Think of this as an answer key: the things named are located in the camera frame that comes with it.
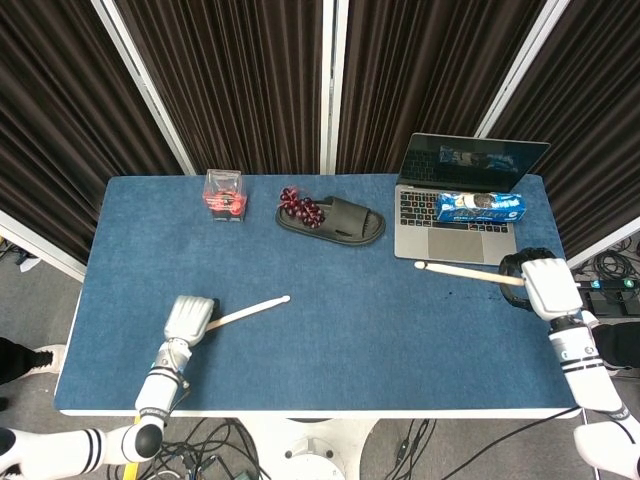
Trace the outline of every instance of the wooden drumstick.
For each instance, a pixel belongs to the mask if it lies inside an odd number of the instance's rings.
[[[287,303],[289,300],[291,300],[291,297],[289,295],[285,295],[280,298],[267,300],[266,302],[253,305],[252,307],[243,308],[242,310],[238,310],[237,312],[230,313],[229,315],[225,315],[224,317],[214,320],[213,322],[209,322],[209,324],[207,325],[207,332],[213,330],[214,328],[221,327],[222,325],[226,325],[227,323],[235,322],[236,320],[240,320],[241,318],[253,315],[254,313],[262,312],[263,310],[276,307],[281,303]]]
[[[416,262],[414,266],[419,270],[430,270],[432,272],[446,273],[448,275],[456,275],[458,277],[473,278],[476,280],[484,280],[486,282],[504,283],[515,287],[524,287],[522,278],[509,277],[507,275],[498,275],[497,273],[482,272],[480,270],[472,270],[470,268],[452,267],[443,265],[442,263]]]

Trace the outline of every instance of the blue felt tablecloth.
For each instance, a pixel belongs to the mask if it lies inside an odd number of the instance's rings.
[[[393,255],[394,175],[246,176],[243,223],[214,222],[204,177],[109,182],[55,406],[132,410],[178,295],[224,313],[289,304],[225,326],[194,348],[184,410],[457,410],[574,405],[536,315],[494,284],[418,271]],[[276,225],[283,186],[382,213],[384,235],[346,247]],[[518,248],[562,254],[542,181]]]

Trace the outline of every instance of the grapes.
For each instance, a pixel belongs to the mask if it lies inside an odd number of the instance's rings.
[[[280,193],[280,207],[291,218],[297,218],[304,226],[312,229],[324,222],[324,212],[310,197],[298,198],[297,188],[283,188]]]

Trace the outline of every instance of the silver laptop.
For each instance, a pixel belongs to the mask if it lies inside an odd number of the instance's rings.
[[[548,148],[548,143],[414,133],[396,184],[396,257],[499,265],[516,252],[517,227],[438,222],[437,195],[510,192]]]

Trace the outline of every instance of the laptop trackpad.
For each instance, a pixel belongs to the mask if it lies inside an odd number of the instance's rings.
[[[429,258],[482,263],[482,234],[439,228],[429,230]]]

